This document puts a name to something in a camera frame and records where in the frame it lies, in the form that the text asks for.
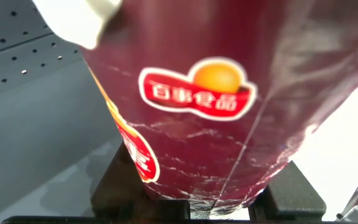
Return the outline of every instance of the crinkled plastic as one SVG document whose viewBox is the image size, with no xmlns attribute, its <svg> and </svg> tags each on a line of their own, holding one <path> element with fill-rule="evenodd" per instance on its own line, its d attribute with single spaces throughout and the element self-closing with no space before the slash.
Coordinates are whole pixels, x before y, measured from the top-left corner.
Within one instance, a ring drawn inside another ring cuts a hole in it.
<svg viewBox="0 0 358 224">
<path fill-rule="evenodd" d="M 125 0 L 84 56 L 147 193 L 227 215 L 358 87 L 358 1 Z"/>
</svg>

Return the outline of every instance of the orange circle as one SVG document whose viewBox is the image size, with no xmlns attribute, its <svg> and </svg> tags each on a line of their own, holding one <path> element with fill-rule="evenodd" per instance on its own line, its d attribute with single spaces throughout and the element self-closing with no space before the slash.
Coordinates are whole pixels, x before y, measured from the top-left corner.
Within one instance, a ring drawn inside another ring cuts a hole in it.
<svg viewBox="0 0 358 224">
<path fill-rule="evenodd" d="M 240 71 L 226 63 L 201 67 L 194 76 L 194 84 L 219 93 L 237 93 L 241 85 Z"/>
</svg>

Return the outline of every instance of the red logo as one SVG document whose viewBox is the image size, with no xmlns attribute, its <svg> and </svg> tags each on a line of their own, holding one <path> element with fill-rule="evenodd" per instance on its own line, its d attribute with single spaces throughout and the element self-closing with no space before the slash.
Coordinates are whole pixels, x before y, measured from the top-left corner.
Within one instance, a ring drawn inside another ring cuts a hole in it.
<svg viewBox="0 0 358 224">
<path fill-rule="evenodd" d="M 139 77 L 142 99 L 156 109 L 190 112 L 214 121 L 241 118 L 257 96 L 255 84 L 237 62 L 222 57 L 206 58 L 188 75 L 163 68 L 144 68 Z"/>
<path fill-rule="evenodd" d="M 107 106 L 117 124 L 129 155 L 135 163 L 140 178 L 145 183 L 157 181 L 160 176 L 160 166 L 153 150 L 136 129 L 127 125 L 111 100 L 107 101 Z"/>
</svg>

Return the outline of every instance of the maroon plastic packaging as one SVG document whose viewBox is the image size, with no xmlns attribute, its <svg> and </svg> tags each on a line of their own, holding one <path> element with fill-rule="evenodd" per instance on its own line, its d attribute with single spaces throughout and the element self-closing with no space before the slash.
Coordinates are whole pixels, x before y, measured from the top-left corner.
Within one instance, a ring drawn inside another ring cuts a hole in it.
<svg viewBox="0 0 358 224">
<path fill-rule="evenodd" d="M 84 56 L 147 193 L 227 215 L 358 87 L 358 0 L 125 0 Z"/>
</svg>

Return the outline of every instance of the gray shelf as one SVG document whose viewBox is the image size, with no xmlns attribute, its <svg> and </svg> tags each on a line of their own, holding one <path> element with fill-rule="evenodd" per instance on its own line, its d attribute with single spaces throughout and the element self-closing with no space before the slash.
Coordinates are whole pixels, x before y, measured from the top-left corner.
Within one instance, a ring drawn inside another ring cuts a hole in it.
<svg viewBox="0 0 358 224">
<path fill-rule="evenodd" d="M 0 0 L 0 221 L 82 215 L 121 143 L 78 46 L 34 9 L 30 0 Z"/>
</svg>

